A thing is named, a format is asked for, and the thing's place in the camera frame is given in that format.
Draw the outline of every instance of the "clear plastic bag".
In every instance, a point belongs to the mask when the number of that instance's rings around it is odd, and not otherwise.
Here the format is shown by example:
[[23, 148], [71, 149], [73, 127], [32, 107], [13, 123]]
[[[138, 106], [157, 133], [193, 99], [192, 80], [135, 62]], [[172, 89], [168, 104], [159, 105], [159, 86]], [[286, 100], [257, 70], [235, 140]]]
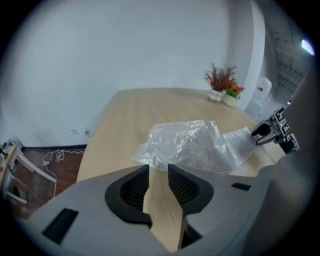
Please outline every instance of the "clear plastic bag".
[[214, 121], [160, 123], [133, 159], [163, 172], [168, 164], [179, 163], [223, 174], [236, 170], [255, 148], [247, 127], [221, 135]]

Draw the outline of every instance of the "black rectangular slot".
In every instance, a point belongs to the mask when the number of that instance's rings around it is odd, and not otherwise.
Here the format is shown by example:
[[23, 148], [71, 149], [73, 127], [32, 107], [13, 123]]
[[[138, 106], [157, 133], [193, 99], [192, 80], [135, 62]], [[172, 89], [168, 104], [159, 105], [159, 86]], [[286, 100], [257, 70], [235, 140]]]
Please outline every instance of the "black rectangular slot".
[[45, 228], [42, 234], [51, 241], [60, 244], [72, 223], [75, 221], [78, 211], [64, 208]]
[[244, 190], [244, 191], [249, 191], [249, 189], [251, 188], [250, 185], [237, 183], [237, 182], [232, 184], [231, 187], [239, 189], [239, 190]]

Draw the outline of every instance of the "ceiling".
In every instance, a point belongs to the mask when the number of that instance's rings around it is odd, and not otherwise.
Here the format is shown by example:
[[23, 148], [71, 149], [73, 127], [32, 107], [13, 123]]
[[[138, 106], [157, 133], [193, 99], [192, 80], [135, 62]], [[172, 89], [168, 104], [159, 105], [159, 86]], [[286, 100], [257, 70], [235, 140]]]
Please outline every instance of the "ceiling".
[[274, 0], [256, 1], [263, 12], [265, 28], [274, 50], [278, 84], [276, 93], [288, 101], [303, 83], [313, 56], [301, 47], [305, 33]]

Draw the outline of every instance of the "white flower pot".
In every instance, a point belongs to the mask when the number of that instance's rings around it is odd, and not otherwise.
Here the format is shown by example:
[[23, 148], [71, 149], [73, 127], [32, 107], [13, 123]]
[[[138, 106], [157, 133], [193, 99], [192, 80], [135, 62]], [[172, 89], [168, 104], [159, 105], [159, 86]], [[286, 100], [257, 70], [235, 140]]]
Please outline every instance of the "white flower pot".
[[220, 102], [223, 95], [224, 94], [222, 92], [211, 89], [208, 96], [213, 102]]
[[228, 105], [229, 107], [234, 108], [237, 105], [238, 99], [228, 94], [225, 94], [222, 98], [222, 102]]

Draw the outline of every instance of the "black grille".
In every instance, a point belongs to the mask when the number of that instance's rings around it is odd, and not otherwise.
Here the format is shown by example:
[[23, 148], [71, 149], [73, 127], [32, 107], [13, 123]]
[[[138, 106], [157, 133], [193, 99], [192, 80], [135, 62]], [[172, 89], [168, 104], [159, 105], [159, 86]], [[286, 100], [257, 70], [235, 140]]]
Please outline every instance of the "black grille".
[[149, 187], [149, 170], [144, 170], [120, 188], [121, 199], [139, 211], [143, 210], [144, 197]]
[[168, 168], [169, 187], [181, 207], [199, 195], [199, 185], [184, 175]]

